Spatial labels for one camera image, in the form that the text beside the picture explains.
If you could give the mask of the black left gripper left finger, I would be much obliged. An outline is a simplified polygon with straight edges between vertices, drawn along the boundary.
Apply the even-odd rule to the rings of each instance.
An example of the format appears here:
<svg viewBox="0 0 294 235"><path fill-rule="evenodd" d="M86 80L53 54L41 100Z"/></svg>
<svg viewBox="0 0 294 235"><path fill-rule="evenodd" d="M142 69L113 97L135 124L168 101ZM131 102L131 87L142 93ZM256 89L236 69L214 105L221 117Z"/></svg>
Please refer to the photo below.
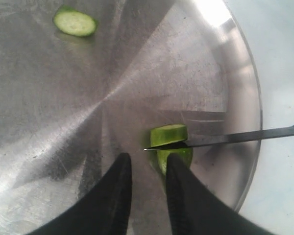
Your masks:
<svg viewBox="0 0 294 235"><path fill-rule="evenodd" d="M75 205L34 235L124 235L132 199L132 165L121 153L100 181Z"/></svg>

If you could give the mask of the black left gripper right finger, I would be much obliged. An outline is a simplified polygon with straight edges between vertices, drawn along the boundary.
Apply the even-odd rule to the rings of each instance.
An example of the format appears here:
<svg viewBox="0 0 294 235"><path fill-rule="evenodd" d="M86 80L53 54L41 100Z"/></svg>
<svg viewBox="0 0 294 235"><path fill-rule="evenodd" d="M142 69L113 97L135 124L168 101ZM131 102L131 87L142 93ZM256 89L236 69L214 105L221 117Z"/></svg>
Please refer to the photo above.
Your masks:
<svg viewBox="0 0 294 235"><path fill-rule="evenodd" d="M167 158L166 195L174 235L270 234L220 201L176 153Z"/></svg>

